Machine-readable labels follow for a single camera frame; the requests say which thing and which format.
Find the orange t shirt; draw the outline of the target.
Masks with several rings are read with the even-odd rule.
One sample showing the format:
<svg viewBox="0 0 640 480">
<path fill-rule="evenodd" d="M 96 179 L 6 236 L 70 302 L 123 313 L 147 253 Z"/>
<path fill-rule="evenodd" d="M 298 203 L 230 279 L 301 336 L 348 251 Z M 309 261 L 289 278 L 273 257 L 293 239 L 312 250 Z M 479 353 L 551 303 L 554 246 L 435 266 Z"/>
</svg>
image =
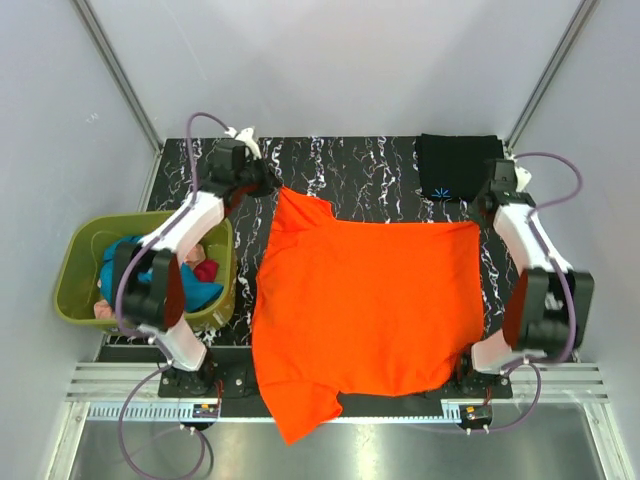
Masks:
<svg viewBox="0 0 640 480">
<path fill-rule="evenodd" d="M 362 223 L 279 192 L 257 274 L 252 354 L 286 444 L 341 415 L 342 394 L 440 388 L 484 332 L 480 230 Z"/>
</svg>

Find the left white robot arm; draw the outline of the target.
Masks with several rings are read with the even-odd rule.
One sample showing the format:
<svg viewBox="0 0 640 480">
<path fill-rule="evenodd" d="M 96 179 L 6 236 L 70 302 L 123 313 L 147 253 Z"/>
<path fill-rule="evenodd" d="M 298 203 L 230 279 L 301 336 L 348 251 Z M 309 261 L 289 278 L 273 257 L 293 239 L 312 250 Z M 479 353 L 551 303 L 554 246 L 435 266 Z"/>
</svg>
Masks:
<svg viewBox="0 0 640 480">
<path fill-rule="evenodd" d="M 206 233 L 246 196 L 273 193 L 281 183 L 263 159 L 250 127 L 230 129 L 217 143 L 208 179 L 193 178 L 192 192 L 160 227 L 114 253 L 111 300 L 121 331 L 156 343 L 181 384 L 196 396 L 215 386 L 211 355 L 185 319 L 181 266 Z"/>
</svg>

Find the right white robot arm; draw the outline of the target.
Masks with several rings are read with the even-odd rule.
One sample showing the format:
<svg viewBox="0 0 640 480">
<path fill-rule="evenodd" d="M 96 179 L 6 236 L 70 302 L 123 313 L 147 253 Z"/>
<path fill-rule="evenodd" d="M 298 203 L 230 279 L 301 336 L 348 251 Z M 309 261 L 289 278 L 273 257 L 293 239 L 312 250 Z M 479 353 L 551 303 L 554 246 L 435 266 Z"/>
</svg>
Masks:
<svg viewBox="0 0 640 480">
<path fill-rule="evenodd" d="M 574 199 L 583 188 L 579 169 L 568 159 L 557 161 L 575 175 L 574 189 L 555 200 L 536 203 L 526 192 L 530 173 L 518 157 L 491 159 L 487 179 L 474 199 L 474 220 L 502 240 L 518 272 L 501 327 L 470 345 L 460 356 L 454 384 L 476 396 L 490 382 L 501 382 L 520 365 L 554 365 L 568 361 L 584 337 L 595 281 L 575 269 L 553 245 L 543 228 L 542 210 Z"/>
</svg>

